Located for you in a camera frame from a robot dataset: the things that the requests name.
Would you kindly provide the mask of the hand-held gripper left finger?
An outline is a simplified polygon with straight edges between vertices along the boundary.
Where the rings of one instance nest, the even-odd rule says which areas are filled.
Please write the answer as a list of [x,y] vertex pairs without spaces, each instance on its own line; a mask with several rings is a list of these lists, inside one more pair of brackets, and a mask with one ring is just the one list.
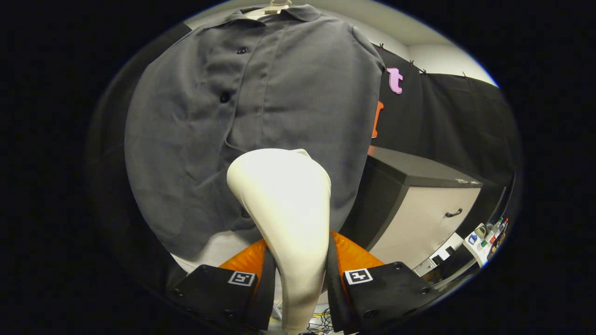
[[270,326],[276,269],[260,240],[218,267],[200,265],[168,290],[168,298],[234,334],[257,334]]

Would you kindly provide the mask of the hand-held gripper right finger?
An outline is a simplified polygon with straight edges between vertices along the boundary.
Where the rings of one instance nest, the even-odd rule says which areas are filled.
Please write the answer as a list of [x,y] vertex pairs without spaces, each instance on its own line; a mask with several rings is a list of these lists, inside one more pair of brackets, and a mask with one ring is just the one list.
[[432,306],[440,291],[402,261],[383,263],[330,231],[326,290],[332,327],[345,334],[383,334]]

